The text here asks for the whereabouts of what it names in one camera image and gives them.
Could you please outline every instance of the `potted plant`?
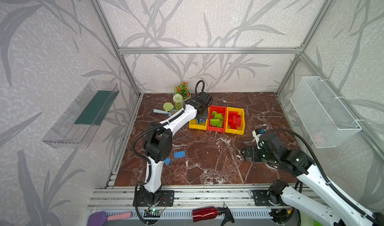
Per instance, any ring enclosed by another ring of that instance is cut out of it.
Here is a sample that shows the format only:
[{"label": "potted plant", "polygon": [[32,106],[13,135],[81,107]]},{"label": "potted plant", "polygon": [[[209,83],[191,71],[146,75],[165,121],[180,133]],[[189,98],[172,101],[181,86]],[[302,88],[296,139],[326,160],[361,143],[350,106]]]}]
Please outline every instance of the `potted plant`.
[{"label": "potted plant", "polygon": [[175,85],[173,91],[173,101],[175,102],[176,110],[180,110],[183,107],[183,101],[190,98],[191,92],[188,89],[188,82],[182,82]]}]

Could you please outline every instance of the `purple spatula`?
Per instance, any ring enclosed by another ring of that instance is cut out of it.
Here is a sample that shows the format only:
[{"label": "purple spatula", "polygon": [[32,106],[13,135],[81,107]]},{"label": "purple spatula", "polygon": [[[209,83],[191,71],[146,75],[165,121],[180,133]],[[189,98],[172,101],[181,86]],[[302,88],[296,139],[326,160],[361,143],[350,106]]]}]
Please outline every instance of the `purple spatula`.
[{"label": "purple spatula", "polygon": [[105,211],[93,213],[88,218],[87,226],[103,226],[106,221],[126,219],[132,217],[132,211],[106,216]]}]

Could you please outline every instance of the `marble surface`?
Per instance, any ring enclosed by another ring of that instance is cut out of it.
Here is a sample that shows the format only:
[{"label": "marble surface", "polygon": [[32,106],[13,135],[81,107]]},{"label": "marble surface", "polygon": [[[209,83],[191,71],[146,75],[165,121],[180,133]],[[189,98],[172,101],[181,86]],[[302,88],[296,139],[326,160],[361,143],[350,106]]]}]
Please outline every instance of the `marble surface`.
[{"label": "marble surface", "polygon": [[[277,98],[272,92],[263,93],[211,93],[213,105],[244,108],[244,135],[220,133],[189,128],[186,124],[173,137],[171,162],[163,167],[163,185],[201,184],[244,184],[272,183],[277,179],[288,183],[296,181],[290,174],[276,170],[265,163],[252,163],[243,160],[240,150],[255,145],[252,131],[256,128],[272,130],[290,128]],[[171,94],[145,94],[137,114],[136,122],[124,153],[115,186],[134,186],[143,181],[146,162],[131,151],[134,139],[144,132],[150,122],[165,120],[165,114],[153,113],[161,109],[165,102],[172,102]],[[285,132],[278,132],[281,140],[289,148],[298,148],[295,138]],[[143,153],[143,138],[136,150]],[[184,158],[174,158],[174,152],[185,151]]]}]

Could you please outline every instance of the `red spray bottle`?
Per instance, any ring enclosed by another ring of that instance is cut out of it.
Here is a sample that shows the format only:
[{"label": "red spray bottle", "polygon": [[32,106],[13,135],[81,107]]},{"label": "red spray bottle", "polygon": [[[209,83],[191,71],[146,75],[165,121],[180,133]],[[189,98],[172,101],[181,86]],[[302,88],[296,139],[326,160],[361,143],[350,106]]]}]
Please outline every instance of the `red spray bottle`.
[{"label": "red spray bottle", "polygon": [[208,208],[194,209],[192,211],[193,222],[197,222],[200,220],[214,219],[221,214],[225,214],[225,217],[220,226],[223,226],[228,221],[231,221],[232,223],[235,222],[229,208],[208,207]]}]

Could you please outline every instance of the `pile of green blocks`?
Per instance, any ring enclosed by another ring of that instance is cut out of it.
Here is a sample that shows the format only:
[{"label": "pile of green blocks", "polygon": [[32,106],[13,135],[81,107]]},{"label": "pile of green blocks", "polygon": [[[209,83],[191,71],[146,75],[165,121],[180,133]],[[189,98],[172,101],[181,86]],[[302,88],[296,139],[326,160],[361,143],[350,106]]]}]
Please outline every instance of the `pile of green blocks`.
[{"label": "pile of green blocks", "polygon": [[224,120],[223,114],[217,113],[216,111],[213,111],[212,116],[213,116],[213,118],[211,118],[209,120],[209,125],[214,126],[214,127],[218,127],[218,128],[222,128],[223,127],[223,120]]}]

